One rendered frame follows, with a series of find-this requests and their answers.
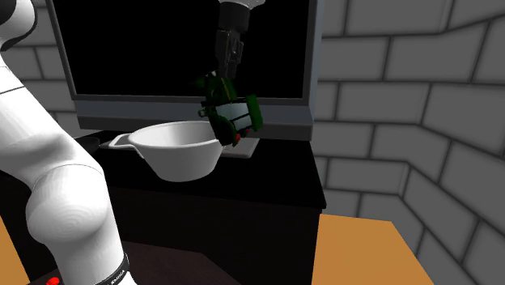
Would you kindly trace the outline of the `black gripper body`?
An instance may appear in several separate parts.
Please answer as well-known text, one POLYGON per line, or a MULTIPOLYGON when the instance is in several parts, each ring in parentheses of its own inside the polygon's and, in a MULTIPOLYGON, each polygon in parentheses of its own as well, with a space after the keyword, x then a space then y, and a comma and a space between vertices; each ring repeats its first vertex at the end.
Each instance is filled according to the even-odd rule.
POLYGON ((224 39, 225 35, 240 40, 248 30, 250 9, 239 2, 221 2, 219 5, 219 22, 217 39, 224 39))

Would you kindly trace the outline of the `green toy car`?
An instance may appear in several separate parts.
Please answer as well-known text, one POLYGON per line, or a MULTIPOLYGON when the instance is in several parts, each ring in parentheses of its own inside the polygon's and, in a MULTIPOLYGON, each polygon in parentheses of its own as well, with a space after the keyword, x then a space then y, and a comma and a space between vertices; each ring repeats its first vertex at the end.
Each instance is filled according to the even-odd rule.
POLYGON ((214 136, 222 146, 235 147, 251 130, 263 126, 263 117, 255 95, 239 97, 232 79, 218 76, 214 71, 195 82, 205 94, 199 117, 207 117, 214 136))

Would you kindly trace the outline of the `grey flat screen television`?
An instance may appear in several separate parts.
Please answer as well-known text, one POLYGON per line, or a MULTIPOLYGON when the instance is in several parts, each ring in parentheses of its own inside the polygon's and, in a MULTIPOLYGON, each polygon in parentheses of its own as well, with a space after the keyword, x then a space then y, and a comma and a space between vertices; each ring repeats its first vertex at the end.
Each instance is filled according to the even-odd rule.
MULTIPOLYGON (((218 67, 224 1, 46 0, 79 125, 196 121, 204 94, 194 82, 218 67)), ((251 13, 234 84, 257 96, 257 137, 310 140, 324 0, 236 1, 251 13)))

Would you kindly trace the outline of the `black cabinet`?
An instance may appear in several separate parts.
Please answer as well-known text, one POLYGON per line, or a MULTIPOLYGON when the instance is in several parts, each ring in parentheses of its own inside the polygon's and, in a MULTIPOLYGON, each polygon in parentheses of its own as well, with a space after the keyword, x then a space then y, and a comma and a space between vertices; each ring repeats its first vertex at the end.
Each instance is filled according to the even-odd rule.
POLYGON ((219 159, 190 182, 160 179, 136 152, 81 137, 102 166, 125 243, 202 253, 240 285, 311 285, 326 206, 311 146, 262 139, 248 159, 219 159))

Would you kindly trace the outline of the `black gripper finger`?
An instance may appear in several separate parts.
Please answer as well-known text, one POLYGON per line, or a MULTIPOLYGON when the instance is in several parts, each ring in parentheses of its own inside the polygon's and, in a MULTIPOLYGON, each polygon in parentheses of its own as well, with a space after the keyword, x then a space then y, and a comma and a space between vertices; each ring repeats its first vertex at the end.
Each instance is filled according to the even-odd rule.
POLYGON ((229 62, 228 62, 228 77, 234 79, 238 65, 241 62, 244 43, 237 37, 234 37, 230 43, 229 62))
POLYGON ((219 63, 218 72, 220 76, 227 76, 229 64, 229 31, 218 30, 215 40, 215 56, 219 63))

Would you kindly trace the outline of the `dark robot stand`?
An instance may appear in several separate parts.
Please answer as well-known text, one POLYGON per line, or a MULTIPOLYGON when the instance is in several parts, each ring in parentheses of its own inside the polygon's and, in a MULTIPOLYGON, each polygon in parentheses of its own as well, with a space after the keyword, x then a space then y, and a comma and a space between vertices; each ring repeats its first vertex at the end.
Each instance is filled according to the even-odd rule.
POLYGON ((143 245, 91 242, 50 245, 44 253, 26 258, 23 265, 30 285, 241 285, 201 253, 143 245))

